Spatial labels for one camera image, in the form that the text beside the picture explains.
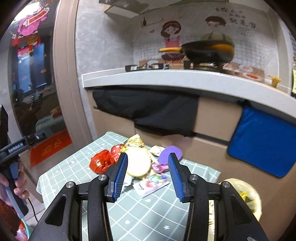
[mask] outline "black cloth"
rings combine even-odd
[[[135,127],[160,136],[191,136],[198,96],[126,87],[93,90],[98,109],[134,121]]]

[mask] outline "blue cloth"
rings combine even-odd
[[[244,107],[228,154],[277,177],[296,162],[296,126],[253,107]]]

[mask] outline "red doormat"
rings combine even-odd
[[[67,130],[61,131],[41,142],[30,150],[31,168],[70,144],[72,144],[72,141]]]

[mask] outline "pink cartoon figure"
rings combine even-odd
[[[49,7],[43,8],[39,4],[37,10],[32,15],[27,15],[20,21],[17,29],[19,35],[28,36],[34,33],[38,29],[40,22],[47,18],[49,10]]]
[[[177,21],[169,21],[163,25],[160,34],[164,38],[166,48],[180,47],[180,35],[178,35],[180,31],[181,24]],[[179,63],[185,57],[185,54],[176,51],[167,51],[161,57],[166,62]]]

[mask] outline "wok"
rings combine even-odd
[[[228,63],[234,57],[234,45],[223,40],[189,42],[181,47],[162,48],[159,52],[185,53],[193,63]]]

